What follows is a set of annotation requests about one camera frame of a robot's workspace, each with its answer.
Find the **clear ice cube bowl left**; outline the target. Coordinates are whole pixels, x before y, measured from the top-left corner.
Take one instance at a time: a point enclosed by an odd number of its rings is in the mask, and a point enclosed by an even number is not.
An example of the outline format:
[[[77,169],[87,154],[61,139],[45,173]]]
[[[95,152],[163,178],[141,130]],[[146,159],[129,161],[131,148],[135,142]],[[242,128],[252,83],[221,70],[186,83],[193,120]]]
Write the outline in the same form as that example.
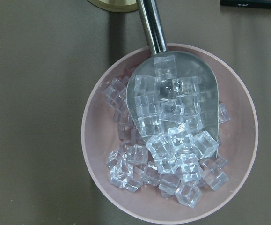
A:
[[[110,85],[103,91],[107,96],[106,102],[119,112],[126,109],[126,86],[117,78],[114,78]]]

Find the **clear ice cube bowl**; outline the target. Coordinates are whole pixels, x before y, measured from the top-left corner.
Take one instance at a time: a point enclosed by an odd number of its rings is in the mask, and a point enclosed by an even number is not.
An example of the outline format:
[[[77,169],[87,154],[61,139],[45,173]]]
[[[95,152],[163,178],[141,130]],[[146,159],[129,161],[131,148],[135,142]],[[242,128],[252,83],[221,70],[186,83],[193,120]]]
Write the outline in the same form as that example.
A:
[[[110,85],[103,91],[107,96],[106,102],[119,112],[126,109],[126,86],[117,78],[114,78]]]
[[[224,103],[219,103],[219,123],[225,123],[230,120],[230,116],[227,112],[226,105]]]
[[[184,206],[195,208],[202,196],[196,181],[182,181],[174,192],[178,202]]]

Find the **metal ice scoop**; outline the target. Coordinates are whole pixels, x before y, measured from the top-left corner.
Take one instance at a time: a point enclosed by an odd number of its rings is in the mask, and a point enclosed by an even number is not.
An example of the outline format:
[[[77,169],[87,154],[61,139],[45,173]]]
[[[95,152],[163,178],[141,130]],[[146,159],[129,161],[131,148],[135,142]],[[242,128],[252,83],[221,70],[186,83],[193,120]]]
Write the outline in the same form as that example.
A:
[[[151,56],[126,88],[132,120],[145,143],[167,139],[176,148],[199,144],[202,134],[219,138],[219,92],[211,68],[198,56],[167,49],[154,0],[137,2]]]

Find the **clear ice cube upper scoop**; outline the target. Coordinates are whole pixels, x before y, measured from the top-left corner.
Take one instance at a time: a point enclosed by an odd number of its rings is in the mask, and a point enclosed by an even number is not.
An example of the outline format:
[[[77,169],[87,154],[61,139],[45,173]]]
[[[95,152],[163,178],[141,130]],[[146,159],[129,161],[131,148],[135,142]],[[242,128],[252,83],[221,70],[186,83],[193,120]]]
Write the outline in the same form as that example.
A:
[[[177,66],[174,55],[154,58],[154,71],[156,77],[161,79],[177,78]]]

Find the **clear ice cube scoop lip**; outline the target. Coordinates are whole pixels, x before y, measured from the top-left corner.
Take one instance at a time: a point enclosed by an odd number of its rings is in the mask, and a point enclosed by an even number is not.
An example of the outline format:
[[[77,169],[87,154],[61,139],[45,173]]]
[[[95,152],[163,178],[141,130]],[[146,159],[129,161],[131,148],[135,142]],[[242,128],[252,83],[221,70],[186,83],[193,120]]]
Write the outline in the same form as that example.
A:
[[[199,159],[216,155],[219,147],[219,143],[206,130],[194,135],[194,145],[198,148]]]

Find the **clear ice cube bowl right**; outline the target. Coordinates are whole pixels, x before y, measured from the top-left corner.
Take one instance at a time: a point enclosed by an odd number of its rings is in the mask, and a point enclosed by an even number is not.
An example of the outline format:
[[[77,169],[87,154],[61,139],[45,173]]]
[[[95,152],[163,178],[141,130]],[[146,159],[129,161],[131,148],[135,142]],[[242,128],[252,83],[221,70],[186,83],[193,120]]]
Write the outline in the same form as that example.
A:
[[[219,103],[219,123],[225,123],[230,120],[230,116],[227,112],[226,105],[224,103]]]

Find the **clear ice cube bowl bottom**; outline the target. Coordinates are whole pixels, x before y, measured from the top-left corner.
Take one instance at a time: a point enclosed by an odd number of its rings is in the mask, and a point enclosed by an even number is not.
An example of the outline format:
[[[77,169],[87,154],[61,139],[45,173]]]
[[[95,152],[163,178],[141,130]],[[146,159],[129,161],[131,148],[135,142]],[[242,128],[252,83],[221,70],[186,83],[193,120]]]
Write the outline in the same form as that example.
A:
[[[184,206],[195,208],[202,196],[196,181],[182,181],[174,192],[178,202]]]

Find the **pink plastic bowl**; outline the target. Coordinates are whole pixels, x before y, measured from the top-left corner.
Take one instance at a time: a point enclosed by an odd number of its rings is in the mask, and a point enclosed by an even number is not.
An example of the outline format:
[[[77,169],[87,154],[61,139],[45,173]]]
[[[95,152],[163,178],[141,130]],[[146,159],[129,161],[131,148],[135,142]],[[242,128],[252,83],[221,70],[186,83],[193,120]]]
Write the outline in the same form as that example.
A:
[[[138,219],[165,225],[189,223],[204,218],[226,205],[240,190],[253,166],[258,145],[258,121],[252,98],[237,73],[217,56],[190,45],[170,43],[170,50],[190,52],[202,58],[216,75],[220,101],[230,121],[220,125],[220,154],[228,163],[229,180],[219,190],[202,190],[195,208],[173,198],[163,198],[157,187],[144,186],[132,193],[109,182],[108,154],[120,140],[112,121],[113,109],[105,102],[104,87],[115,77],[129,72],[144,60],[147,47],[135,50],[115,62],[98,80],[86,104],[81,123],[81,143],[88,171],[100,191],[122,211]]]

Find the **wooden cup stand base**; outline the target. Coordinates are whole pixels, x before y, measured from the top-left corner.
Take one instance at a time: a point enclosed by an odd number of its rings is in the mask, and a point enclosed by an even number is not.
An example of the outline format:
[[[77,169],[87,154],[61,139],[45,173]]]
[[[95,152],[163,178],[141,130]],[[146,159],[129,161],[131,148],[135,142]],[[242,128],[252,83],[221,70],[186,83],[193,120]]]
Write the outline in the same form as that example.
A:
[[[138,9],[137,2],[135,0],[88,0],[91,4],[98,8],[110,11],[110,12],[133,12]]]

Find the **black flat device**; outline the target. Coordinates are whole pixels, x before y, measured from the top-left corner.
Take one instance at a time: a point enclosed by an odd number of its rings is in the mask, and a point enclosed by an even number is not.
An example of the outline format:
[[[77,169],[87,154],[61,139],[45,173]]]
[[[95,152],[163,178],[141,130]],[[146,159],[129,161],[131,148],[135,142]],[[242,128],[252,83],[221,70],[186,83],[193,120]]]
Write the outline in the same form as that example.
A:
[[[219,2],[222,6],[271,9],[271,0],[219,0]]]

